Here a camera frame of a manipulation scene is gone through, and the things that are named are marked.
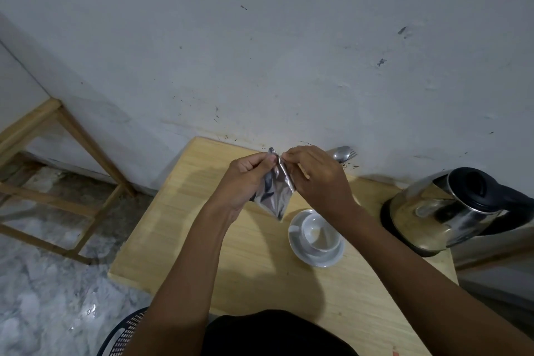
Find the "silver foil sachet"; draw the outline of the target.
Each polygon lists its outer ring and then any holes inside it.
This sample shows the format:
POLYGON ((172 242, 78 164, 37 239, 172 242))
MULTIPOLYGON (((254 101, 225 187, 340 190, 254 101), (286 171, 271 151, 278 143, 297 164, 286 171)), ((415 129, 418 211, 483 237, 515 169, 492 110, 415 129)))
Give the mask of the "silver foil sachet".
POLYGON ((296 189, 283 158, 272 147, 268 153, 276 157, 276 164, 261 178, 256 192, 249 201, 282 221, 296 189))

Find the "wooden frame rack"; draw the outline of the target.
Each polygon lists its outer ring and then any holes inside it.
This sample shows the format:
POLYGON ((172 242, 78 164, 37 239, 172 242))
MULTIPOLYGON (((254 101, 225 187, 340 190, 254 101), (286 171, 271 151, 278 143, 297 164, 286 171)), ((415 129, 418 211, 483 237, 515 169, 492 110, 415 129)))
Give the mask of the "wooden frame rack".
POLYGON ((84 265, 97 264, 97 258, 89 258, 80 254, 87 241, 103 221, 114 202, 124 193, 134 197, 136 191, 121 171, 115 166, 96 141, 84 130, 74 116, 63 106, 60 100, 50 98, 29 113, 12 123, 0 133, 0 168, 14 158, 34 138, 39 136, 50 124, 58 122, 77 143, 101 166, 101 168, 117 183, 113 192, 104 204, 95 209, 55 197, 48 193, 16 187, 0 182, 0 193, 7 196, 33 201, 55 209, 74 213, 89 218, 90 222, 80 233, 73 248, 66 249, 15 229, 0 222, 0 234, 14 238, 20 242, 58 254, 64 258, 77 261, 84 265))

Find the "person's right forearm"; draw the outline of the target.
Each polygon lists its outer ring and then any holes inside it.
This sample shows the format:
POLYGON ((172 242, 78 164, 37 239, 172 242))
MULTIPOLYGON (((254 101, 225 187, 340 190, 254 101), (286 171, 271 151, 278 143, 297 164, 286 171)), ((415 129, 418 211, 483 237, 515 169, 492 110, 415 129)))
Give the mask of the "person's right forearm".
POLYGON ((432 356, 534 356, 534 341, 385 230, 356 202, 318 212, 363 256, 432 356))

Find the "person's right hand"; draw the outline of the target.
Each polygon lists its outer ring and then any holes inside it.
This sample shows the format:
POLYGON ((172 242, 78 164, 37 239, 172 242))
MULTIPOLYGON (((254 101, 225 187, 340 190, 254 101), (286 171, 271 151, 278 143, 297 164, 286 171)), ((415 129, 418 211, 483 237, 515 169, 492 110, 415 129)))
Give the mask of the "person's right hand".
POLYGON ((282 154, 289 171, 289 160, 311 160, 310 180, 293 181, 298 193, 330 223, 354 217, 359 205, 354 200, 343 167, 315 145, 298 146, 282 154))

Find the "person's left hand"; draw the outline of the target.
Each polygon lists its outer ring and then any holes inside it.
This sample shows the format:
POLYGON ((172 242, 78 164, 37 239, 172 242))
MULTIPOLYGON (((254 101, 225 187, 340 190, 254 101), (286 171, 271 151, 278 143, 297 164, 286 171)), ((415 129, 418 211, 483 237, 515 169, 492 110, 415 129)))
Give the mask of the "person's left hand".
POLYGON ((238 217, 267 172, 253 171, 253 155, 233 160, 214 193, 204 205, 226 223, 238 217))

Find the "white saucer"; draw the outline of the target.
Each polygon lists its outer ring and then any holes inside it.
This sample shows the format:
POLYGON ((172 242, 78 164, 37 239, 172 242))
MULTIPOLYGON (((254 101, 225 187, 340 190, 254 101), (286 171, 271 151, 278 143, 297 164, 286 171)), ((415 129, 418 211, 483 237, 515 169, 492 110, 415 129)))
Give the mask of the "white saucer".
POLYGON ((316 211, 312 209, 300 211, 290 222, 289 228, 288 228, 288 240, 290 243, 290 247, 294 254, 302 260, 304 263, 313 266, 313 267, 331 267, 335 265, 343 256, 344 253, 344 247, 345 247, 345 240, 341 236, 341 244, 340 246, 335 249, 332 252, 320 254, 318 256, 314 256, 311 254, 308 254, 304 251, 302 245, 299 242, 299 228, 300 225, 305 218, 305 216, 309 215, 310 213, 317 213, 316 211))

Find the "person's left forearm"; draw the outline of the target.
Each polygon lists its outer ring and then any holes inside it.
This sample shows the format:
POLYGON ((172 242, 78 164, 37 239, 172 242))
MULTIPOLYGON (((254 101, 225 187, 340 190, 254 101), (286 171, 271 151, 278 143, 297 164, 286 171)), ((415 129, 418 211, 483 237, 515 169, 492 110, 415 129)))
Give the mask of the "person's left forearm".
POLYGON ((207 202, 122 356, 199 356, 223 239, 236 211, 207 202))

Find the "steel electric kettle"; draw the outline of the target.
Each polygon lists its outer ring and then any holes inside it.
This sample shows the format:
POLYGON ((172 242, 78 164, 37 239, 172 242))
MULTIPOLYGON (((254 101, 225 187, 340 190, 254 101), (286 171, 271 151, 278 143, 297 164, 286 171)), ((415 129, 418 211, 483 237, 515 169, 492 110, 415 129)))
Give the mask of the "steel electric kettle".
POLYGON ((390 215, 397 231, 427 250, 513 231, 534 220, 534 198, 471 167, 425 177, 397 193, 390 215))

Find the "white cup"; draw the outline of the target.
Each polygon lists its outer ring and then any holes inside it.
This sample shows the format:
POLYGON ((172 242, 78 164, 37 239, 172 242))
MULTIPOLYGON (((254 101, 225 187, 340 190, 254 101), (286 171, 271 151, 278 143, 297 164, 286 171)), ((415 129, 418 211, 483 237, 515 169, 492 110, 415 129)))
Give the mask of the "white cup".
POLYGON ((304 251, 314 256, 332 252, 341 244, 341 235, 317 213, 305 216, 298 234, 304 251))

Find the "black perforated plastic basket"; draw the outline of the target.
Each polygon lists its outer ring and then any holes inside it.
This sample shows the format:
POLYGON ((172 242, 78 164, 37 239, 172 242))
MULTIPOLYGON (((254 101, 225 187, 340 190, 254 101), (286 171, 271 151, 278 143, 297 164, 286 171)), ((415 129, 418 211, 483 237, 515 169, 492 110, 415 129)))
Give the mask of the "black perforated plastic basket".
POLYGON ((148 307, 141 308, 117 324, 103 341, 97 356, 122 356, 147 310, 148 307))

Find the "person's black shirt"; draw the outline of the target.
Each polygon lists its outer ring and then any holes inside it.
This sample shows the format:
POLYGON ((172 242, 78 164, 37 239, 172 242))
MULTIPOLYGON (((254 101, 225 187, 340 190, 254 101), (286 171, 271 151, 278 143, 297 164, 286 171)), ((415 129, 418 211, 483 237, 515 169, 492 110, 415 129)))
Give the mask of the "person's black shirt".
POLYGON ((201 356, 359 356, 328 330, 283 310, 217 317, 206 327, 201 356))

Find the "metal spoon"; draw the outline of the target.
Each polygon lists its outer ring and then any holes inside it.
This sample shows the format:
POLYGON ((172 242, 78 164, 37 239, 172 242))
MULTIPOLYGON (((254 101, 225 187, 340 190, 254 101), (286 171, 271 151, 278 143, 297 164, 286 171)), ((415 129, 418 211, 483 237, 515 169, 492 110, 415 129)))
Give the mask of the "metal spoon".
POLYGON ((350 150, 353 150, 353 149, 348 145, 344 145, 344 146, 340 146, 340 147, 327 150, 326 153, 330 157, 332 157, 335 161, 340 163, 340 160, 342 159, 342 157, 344 157, 345 153, 350 150))

